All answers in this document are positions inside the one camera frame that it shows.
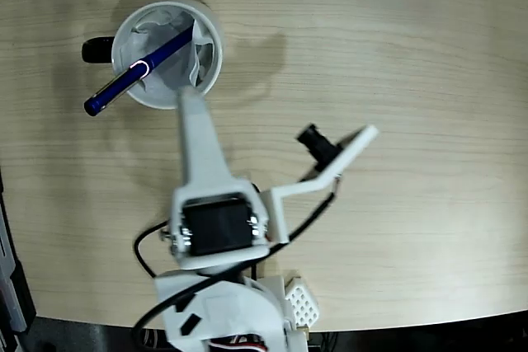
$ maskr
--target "pen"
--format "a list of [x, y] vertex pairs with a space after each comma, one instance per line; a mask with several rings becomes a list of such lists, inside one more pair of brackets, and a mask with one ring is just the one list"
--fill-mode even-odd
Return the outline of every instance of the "pen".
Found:
[[179, 35], [170, 39], [159, 49], [132, 63], [122, 74], [108, 82], [101, 90], [84, 102], [84, 110], [91, 116], [98, 115], [110, 103], [126, 92], [139, 80], [147, 77], [165, 59], [191, 42], [192, 28], [188, 27]]

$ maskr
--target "wood grain surface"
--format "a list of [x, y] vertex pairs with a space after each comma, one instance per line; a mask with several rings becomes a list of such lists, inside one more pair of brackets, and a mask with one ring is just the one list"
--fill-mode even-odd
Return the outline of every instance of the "wood grain surface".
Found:
[[[132, 241], [181, 176], [177, 118], [80, 57], [157, 0], [0, 0], [0, 167], [41, 316], [132, 325], [155, 303]], [[528, 308], [528, 0], [201, 0], [225, 29], [207, 99], [235, 175], [261, 189], [311, 160], [296, 134], [381, 135], [340, 199], [262, 268], [302, 275], [317, 330], [457, 321]], [[290, 226], [320, 196], [286, 205]], [[175, 268], [152, 237], [144, 255]]]

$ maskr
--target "black object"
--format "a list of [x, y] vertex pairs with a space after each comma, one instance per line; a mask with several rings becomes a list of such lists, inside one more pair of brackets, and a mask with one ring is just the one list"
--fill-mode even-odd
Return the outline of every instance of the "black object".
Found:
[[312, 157], [317, 161], [315, 170], [319, 172], [323, 171], [342, 151], [341, 146], [331, 144], [328, 139], [322, 136], [314, 124], [306, 127], [297, 137], [297, 140], [306, 146]]
[[113, 36], [94, 37], [82, 43], [82, 60], [86, 63], [111, 63]]
[[203, 256], [250, 247], [251, 215], [248, 203], [242, 198], [183, 208], [185, 225], [192, 234], [189, 252]]

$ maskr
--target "black cable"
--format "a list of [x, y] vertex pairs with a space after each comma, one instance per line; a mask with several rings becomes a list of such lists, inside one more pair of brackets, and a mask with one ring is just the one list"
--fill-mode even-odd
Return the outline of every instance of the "black cable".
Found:
[[319, 206], [304, 220], [304, 222], [297, 228], [295, 231], [293, 231], [290, 234], [290, 241], [288, 243], [277, 243], [274, 245], [267, 256], [261, 257], [260, 259], [255, 260], [248, 260], [244, 261], [242, 263], [239, 263], [235, 265], [234, 267], [225, 270], [223, 272], [220, 272], [216, 275], [212, 275], [210, 278], [204, 279], [198, 284], [193, 284], [187, 289], [182, 290], [179, 293], [176, 293], [172, 295], [171, 297], [167, 298], [166, 300], [160, 302], [158, 305], [152, 307], [150, 310], [147, 311], [132, 327], [132, 330], [130, 331], [130, 335], [132, 336], [132, 341], [135, 344], [136, 348], [139, 350], [145, 351], [145, 352], [162, 352], [164, 350], [170, 350], [170, 351], [178, 351], [176, 348], [149, 348], [147, 346], [144, 346], [141, 342], [141, 330], [144, 329], [144, 327], [152, 321], [157, 315], [165, 311], [167, 308], [172, 307], [177, 302], [191, 297], [193, 294], [196, 294], [200, 292], [203, 289], [209, 288], [213, 284], [216, 284], [217, 282], [220, 282], [226, 278], [232, 277], [233, 275], [237, 275], [241, 273], [242, 271], [248, 269], [252, 265], [256, 265], [260, 261], [266, 260], [269, 257], [275, 255], [280, 250], [284, 249], [286, 246], [291, 244], [297, 237], [302, 234], [309, 226], [311, 226], [315, 220], [327, 209], [327, 207], [335, 200], [336, 198], [336, 191], [337, 191], [337, 185], [338, 185], [338, 179], [336, 179], [336, 184], [334, 186], [334, 190], [328, 195], [328, 197], [321, 203]]
[[257, 280], [257, 265], [253, 264], [251, 266], [251, 279]]
[[151, 228], [148, 228], [146, 229], [145, 231], [143, 231], [142, 233], [140, 233], [138, 235], [137, 238], [135, 238], [135, 241], [134, 241], [134, 254], [135, 254], [135, 258], [138, 259], [139, 263], [141, 264], [141, 266], [143, 267], [143, 269], [147, 272], [147, 274], [151, 277], [151, 278], [156, 278], [156, 273], [154, 273], [154, 271], [152, 271], [152, 269], [149, 267], [149, 265], [145, 262], [145, 260], [143, 260], [143, 257], [141, 256], [141, 253], [139, 252], [139, 244], [150, 234], [152, 234], [153, 232], [159, 230], [160, 228], [163, 228], [167, 225], [167, 220], [165, 220], [164, 222], [161, 222], [160, 224], [156, 224], [155, 226], [152, 226]]

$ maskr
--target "robotic arm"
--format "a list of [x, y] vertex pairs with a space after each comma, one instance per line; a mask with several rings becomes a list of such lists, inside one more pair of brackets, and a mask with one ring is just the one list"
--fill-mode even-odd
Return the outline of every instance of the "robotic arm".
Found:
[[298, 183], [259, 193], [231, 175], [204, 97], [186, 87], [178, 107], [184, 181], [174, 190], [168, 235], [181, 269], [154, 280], [160, 304], [139, 320], [133, 338], [162, 312], [168, 341], [183, 352], [229, 349], [222, 340], [231, 336], [256, 337], [258, 350], [307, 351], [283, 279], [256, 281], [240, 272], [289, 243], [282, 200], [336, 183], [378, 130], [367, 126], [333, 145], [310, 125], [298, 140], [316, 165]]

